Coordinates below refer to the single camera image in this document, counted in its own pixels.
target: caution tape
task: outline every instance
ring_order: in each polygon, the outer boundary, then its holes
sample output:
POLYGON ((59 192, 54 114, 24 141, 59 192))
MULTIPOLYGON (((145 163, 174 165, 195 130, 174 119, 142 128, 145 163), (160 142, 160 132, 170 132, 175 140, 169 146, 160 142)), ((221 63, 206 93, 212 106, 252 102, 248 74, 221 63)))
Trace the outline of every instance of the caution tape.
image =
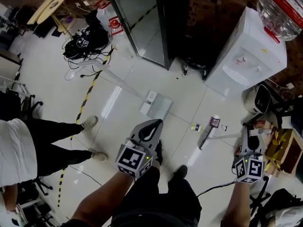
MULTIPOLYGON (((104 60, 103 63, 102 63, 103 65, 105 65, 106 62, 110 59, 110 55, 112 54, 113 50, 114 50, 114 47, 112 46, 112 47, 111 47, 111 50, 109 51, 109 53, 107 54, 105 60, 104 60)), ((96 83, 96 80, 98 79, 98 77, 99 77, 101 71, 102 71, 102 70, 100 69, 100 70, 97 72, 97 74, 95 75, 95 77, 94 77, 94 79, 93 79, 93 81, 92 81, 92 83, 91 83, 91 85, 90 85, 90 87, 89 87, 89 90, 87 91, 87 94, 86 94, 86 96, 85 96, 85 99, 84 99, 84 101, 83 101, 83 103, 82 103, 82 105, 81 105, 80 112, 79 112, 79 114, 78 114, 78 116, 77 116, 76 124, 79 123, 79 119, 80 119, 81 114, 82 114, 82 112, 83 112, 83 108, 84 108, 84 106, 85 106, 85 104, 86 104, 86 102, 87 102, 87 100, 88 100, 88 98, 89 98, 89 94, 90 94, 91 91, 93 90, 93 87, 94 87, 94 85, 95 85, 95 83, 96 83)), ((63 177, 64 177, 64 171, 65 171, 65 169, 62 170, 62 173, 61 173, 61 176, 60 176, 60 182, 59 182, 59 194, 58 194, 58 205, 57 205, 58 208, 60 207, 60 198, 61 198, 61 192, 62 192, 62 182, 63 182, 63 177)))
POLYGON ((148 10, 144 15, 142 15, 137 22, 135 22, 131 27, 130 30, 132 30, 142 19, 144 19, 144 17, 146 17, 146 15, 148 15, 151 11, 153 11, 155 8, 157 7, 157 4, 154 5, 150 10, 148 10))

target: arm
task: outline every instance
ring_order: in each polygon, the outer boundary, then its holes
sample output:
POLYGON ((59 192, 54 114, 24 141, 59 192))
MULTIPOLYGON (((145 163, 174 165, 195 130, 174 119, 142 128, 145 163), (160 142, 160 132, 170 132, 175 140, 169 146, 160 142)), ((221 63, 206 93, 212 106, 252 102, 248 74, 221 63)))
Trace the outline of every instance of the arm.
POLYGON ((247 183, 236 183, 223 218, 223 227, 248 227, 249 225, 250 185, 247 183))
POLYGON ((5 187, 5 193, 2 194, 4 199, 5 208, 7 211, 15 211, 18 196, 18 185, 14 184, 5 187))
POLYGON ((102 226, 119 207, 132 182, 132 177, 116 173, 106 184, 82 200, 72 219, 80 219, 92 227, 102 226))

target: shoe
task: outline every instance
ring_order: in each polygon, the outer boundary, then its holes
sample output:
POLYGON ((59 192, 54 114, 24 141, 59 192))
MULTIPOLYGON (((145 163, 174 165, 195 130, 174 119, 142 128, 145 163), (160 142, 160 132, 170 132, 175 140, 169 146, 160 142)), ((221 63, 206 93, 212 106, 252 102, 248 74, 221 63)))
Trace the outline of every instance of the shoe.
POLYGON ((89 131, 91 128, 93 128, 98 122, 97 116, 90 116, 88 117, 81 126, 83 127, 83 132, 89 131))
POLYGON ((108 161, 108 155, 103 152, 98 152, 94 149, 89 149, 89 151, 92 153, 91 158, 96 159, 98 161, 108 161))
POLYGON ((173 174, 173 178, 184 179, 187 175, 187 166, 181 165, 173 174))
POLYGON ((160 163, 160 165, 162 164, 162 161, 163 161, 163 156, 162 156, 162 141, 159 140, 159 143, 155 149, 155 151, 157 152, 157 161, 160 163))

